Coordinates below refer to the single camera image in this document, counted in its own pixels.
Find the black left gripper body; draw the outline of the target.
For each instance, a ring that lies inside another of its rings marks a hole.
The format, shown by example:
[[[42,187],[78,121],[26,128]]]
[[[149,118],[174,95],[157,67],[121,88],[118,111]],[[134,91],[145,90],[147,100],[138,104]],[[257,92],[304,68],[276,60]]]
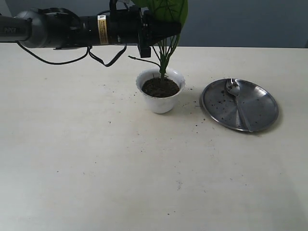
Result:
[[[110,9],[106,13],[81,17],[81,45],[137,45],[147,50],[154,45],[154,17],[137,6]]]

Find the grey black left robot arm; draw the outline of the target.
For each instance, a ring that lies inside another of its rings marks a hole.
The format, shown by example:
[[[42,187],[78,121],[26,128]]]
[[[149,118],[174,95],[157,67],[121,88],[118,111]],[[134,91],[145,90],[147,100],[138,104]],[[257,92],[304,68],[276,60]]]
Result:
[[[64,8],[33,8],[16,17],[0,18],[2,43],[55,50],[137,45],[142,58],[151,56],[151,46],[180,32],[179,22],[157,20],[137,6],[118,10],[112,5],[107,13],[93,16],[77,16]]]

